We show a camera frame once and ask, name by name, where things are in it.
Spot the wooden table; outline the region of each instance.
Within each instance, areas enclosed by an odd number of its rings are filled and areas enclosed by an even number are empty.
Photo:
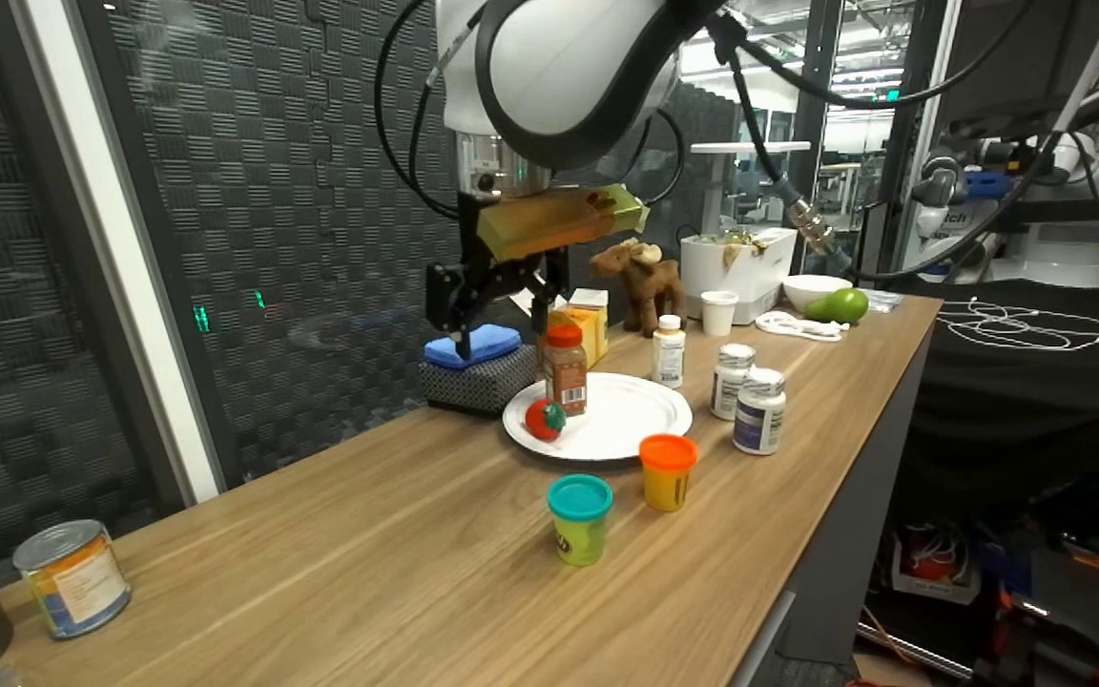
[[[120,540],[133,602],[88,638],[49,640],[27,591],[5,590],[5,665],[27,687],[704,687],[800,653],[852,657],[934,310],[914,298],[845,345],[735,329],[789,378],[788,448],[772,459],[734,452],[729,423],[707,414],[725,340],[690,331],[683,394],[707,452],[695,489],[683,511],[658,516],[632,464],[599,466],[618,504],[590,571],[554,558],[542,504],[576,466],[531,459],[491,420],[424,409]],[[649,366],[637,335],[602,361]],[[869,509],[869,543],[826,527],[854,522],[840,511],[854,464],[875,466],[875,504],[852,501]]]

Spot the metal frame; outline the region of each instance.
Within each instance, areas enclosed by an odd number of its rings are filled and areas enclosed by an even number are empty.
[[[143,202],[112,135],[112,106],[75,0],[12,0],[88,236],[108,270],[125,345],[158,418],[177,489],[188,504],[220,494],[216,456],[199,409],[191,363],[143,221]]]

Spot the green cup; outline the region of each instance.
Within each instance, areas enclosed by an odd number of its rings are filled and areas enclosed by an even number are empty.
[[[597,565],[602,553],[615,489],[590,473],[566,473],[551,487],[546,501],[559,558],[576,571]]]

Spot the small cup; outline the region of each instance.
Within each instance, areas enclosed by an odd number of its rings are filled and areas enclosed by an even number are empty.
[[[704,331],[729,335],[735,320],[735,292],[704,292]]]
[[[590,473],[566,473],[551,487],[546,501],[551,501],[559,558],[576,571],[597,565],[602,553],[615,489]]]
[[[695,476],[697,448],[683,437],[649,437],[637,445],[643,498],[658,511],[674,511]]]

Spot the white container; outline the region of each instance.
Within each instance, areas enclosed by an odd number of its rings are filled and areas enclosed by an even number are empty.
[[[688,331],[674,312],[660,312],[651,383],[681,385],[688,378]]]
[[[788,275],[781,296],[793,307],[793,312],[810,312],[813,302],[852,292],[852,278],[840,275]]]
[[[789,275],[793,228],[739,228],[739,242],[683,236],[681,270],[688,312],[704,310],[704,292],[735,292],[734,324],[747,324],[779,298],[779,283]]]
[[[788,378],[772,366],[751,366],[735,399],[734,445],[746,456],[776,456],[788,418]]]
[[[718,350],[718,363],[713,363],[713,378],[709,378],[709,414],[718,420],[729,420],[735,418],[735,399],[739,399],[739,383],[751,366],[751,347],[746,345],[725,345]]]
[[[735,292],[704,292],[704,331],[729,335],[735,320]]]

